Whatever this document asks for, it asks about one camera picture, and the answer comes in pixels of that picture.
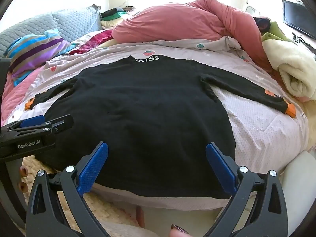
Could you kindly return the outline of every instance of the tv screen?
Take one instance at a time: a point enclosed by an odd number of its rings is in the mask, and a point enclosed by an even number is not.
[[[316,21],[303,4],[283,0],[283,22],[316,39]]]

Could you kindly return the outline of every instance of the rolled white blanket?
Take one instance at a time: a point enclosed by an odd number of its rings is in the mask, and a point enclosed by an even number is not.
[[[269,39],[262,45],[272,68],[280,72],[289,93],[316,100],[315,55],[292,42]]]

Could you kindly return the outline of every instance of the light blue quilted cushion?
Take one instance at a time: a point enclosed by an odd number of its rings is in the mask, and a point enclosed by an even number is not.
[[[24,20],[0,33],[0,57],[16,39],[29,34],[41,35],[57,28],[61,37],[72,42],[92,31],[102,30],[99,8],[67,9],[38,15]]]

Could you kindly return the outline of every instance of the metal bolt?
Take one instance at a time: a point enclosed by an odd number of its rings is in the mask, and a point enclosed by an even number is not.
[[[40,171],[37,172],[37,175],[38,175],[38,176],[42,176],[43,174],[45,174],[45,171],[44,171],[44,170],[40,170]]]
[[[68,173],[73,172],[74,170],[75,170],[75,167],[74,167],[74,166],[68,166],[68,167],[66,168],[66,171],[67,171]]]
[[[241,166],[241,167],[239,168],[239,170],[240,170],[241,172],[243,172],[243,173],[247,173],[247,172],[248,172],[248,168],[245,167],[245,166]]]
[[[276,174],[277,174],[277,173],[276,173],[274,170],[271,170],[271,171],[270,171],[270,175],[271,175],[271,176],[276,176]]]

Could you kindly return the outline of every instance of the glittery nail polish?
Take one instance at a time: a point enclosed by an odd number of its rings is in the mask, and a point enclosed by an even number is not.
[[[188,234],[188,232],[184,229],[182,229],[181,227],[177,226],[177,225],[171,225],[171,229],[177,229],[178,231],[180,231],[181,233],[186,233]]]

